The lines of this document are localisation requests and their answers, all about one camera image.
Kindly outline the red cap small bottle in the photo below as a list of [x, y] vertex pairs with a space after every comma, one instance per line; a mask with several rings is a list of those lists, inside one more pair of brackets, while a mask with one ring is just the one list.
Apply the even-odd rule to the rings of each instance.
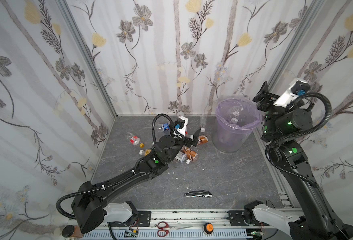
[[141, 149], [144, 148], [144, 143], [141, 141], [141, 139], [136, 136], [136, 135], [132, 135], [130, 136], [129, 138], [129, 141], [130, 143], [133, 145], [133, 146], [139, 146]]

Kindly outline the white red label bottle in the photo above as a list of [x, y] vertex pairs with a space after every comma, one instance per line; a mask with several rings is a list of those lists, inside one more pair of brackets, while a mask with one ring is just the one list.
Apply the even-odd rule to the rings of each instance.
[[185, 114], [184, 114], [184, 112], [182, 112], [182, 111], [179, 111], [179, 112], [177, 113], [177, 117], [178, 117], [178, 118], [184, 117], [184, 116], [185, 116]]

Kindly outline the yellow label tea bottle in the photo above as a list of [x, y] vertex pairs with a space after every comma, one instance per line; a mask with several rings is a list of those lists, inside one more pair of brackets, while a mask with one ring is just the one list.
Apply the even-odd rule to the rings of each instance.
[[150, 154], [151, 153], [151, 150], [150, 149], [147, 149], [147, 150], [140, 150], [139, 151], [139, 154], [141, 155], [141, 156], [147, 156], [148, 154]]

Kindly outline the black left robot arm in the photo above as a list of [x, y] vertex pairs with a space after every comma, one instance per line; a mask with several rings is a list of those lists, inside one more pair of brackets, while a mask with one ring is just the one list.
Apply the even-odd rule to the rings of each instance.
[[[160, 117], [170, 122], [170, 133], [157, 140], [155, 123]], [[201, 130], [197, 129], [193, 135], [187, 137], [187, 124], [186, 117], [173, 121], [166, 114], [156, 115], [151, 123], [153, 147], [149, 154], [139, 158], [133, 168], [110, 180], [95, 185], [89, 181], [83, 183], [77, 192], [57, 200], [57, 211], [68, 219], [76, 220], [83, 234], [91, 232], [105, 222], [134, 223], [136, 209], [131, 202], [123, 203], [123, 206], [131, 211], [125, 219], [107, 210], [107, 206], [120, 194], [161, 175], [183, 147], [197, 146]]]

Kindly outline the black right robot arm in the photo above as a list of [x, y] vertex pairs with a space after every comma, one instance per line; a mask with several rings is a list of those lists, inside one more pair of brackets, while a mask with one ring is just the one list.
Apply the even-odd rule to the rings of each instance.
[[302, 215], [289, 216], [261, 201], [245, 205], [239, 220], [247, 226], [267, 224], [293, 240], [349, 240], [353, 226], [344, 223], [327, 201], [316, 181], [309, 159], [297, 139], [317, 132], [331, 119], [332, 105], [310, 91], [302, 79], [276, 95], [263, 83], [253, 101], [266, 114], [261, 139], [267, 161], [281, 172], [295, 194]]

